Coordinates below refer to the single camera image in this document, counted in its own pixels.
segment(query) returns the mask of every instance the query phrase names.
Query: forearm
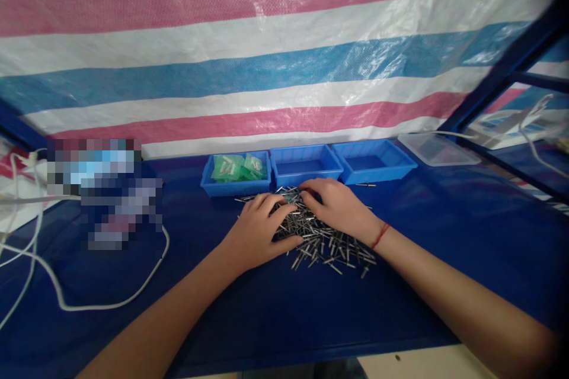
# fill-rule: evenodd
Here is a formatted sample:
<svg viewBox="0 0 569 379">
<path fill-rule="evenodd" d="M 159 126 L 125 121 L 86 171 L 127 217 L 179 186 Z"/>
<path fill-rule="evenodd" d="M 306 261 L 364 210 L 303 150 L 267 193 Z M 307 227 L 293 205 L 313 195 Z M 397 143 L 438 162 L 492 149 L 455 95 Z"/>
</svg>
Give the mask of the forearm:
<svg viewBox="0 0 569 379">
<path fill-rule="evenodd" d="M 154 379 L 164 377 L 191 328 L 242 272 L 218 246 L 176 286 L 144 311 L 77 376 Z"/>
<path fill-rule="evenodd" d="M 551 330 L 396 230 L 376 251 L 500 378 L 533 378 L 552 361 Z"/>
</svg>

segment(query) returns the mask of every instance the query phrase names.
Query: red string bracelet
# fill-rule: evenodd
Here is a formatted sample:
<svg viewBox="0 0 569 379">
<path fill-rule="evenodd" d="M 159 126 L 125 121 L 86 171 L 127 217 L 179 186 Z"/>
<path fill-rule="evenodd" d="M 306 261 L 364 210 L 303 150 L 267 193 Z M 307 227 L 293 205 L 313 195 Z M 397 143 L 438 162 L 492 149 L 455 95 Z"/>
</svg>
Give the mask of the red string bracelet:
<svg viewBox="0 0 569 379">
<path fill-rule="evenodd" d="M 375 240 L 375 243 L 372 246 L 372 250 L 375 250 L 375 246 L 377 246 L 379 244 L 379 241 L 381 240 L 381 237 L 383 237 L 383 234 L 385 234 L 385 232 L 389 229 L 389 224 L 387 222 L 383 223 L 383 226 L 381 227 L 381 231 L 379 232 L 378 235 L 378 239 Z"/>
</svg>

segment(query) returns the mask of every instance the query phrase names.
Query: left hand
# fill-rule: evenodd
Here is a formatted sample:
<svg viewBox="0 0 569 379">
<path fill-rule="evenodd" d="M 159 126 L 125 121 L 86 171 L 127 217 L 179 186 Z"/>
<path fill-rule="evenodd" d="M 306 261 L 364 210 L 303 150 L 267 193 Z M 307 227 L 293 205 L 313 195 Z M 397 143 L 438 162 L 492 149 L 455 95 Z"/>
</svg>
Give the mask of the left hand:
<svg viewBox="0 0 569 379">
<path fill-rule="evenodd" d="M 276 203 L 283 205 L 269 216 Z M 239 273 L 294 249 L 303 242 L 302 237 L 291 236 L 275 243 L 272 239 L 285 217 L 296 209 L 294 204 L 286 204 L 282 195 L 259 194 L 243 207 L 239 219 L 218 249 Z"/>
</svg>

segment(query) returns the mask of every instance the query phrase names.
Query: plastic lid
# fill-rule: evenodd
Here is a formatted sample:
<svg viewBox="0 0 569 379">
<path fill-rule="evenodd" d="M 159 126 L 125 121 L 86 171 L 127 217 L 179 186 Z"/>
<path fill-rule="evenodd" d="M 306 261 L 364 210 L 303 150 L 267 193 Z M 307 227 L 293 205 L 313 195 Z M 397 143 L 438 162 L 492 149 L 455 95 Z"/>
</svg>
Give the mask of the plastic lid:
<svg viewBox="0 0 569 379">
<path fill-rule="evenodd" d="M 429 166 L 475 165 L 481 161 L 480 158 L 440 135 L 405 134 L 399 135 L 397 139 Z"/>
</svg>

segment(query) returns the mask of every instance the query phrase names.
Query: floor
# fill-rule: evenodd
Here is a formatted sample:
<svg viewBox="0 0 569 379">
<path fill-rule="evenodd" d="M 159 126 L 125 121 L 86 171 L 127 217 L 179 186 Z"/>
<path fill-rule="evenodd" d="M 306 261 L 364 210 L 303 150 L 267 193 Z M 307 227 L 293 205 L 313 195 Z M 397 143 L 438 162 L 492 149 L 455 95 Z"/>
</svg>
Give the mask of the floor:
<svg viewBox="0 0 569 379">
<path fill-rule="evenodd" d="M 359 358 L 369 379 L 494 379 L 464 345 L 442 346 Z M 236 379 L 237 373 L 200 379 Z"/>
</svg>

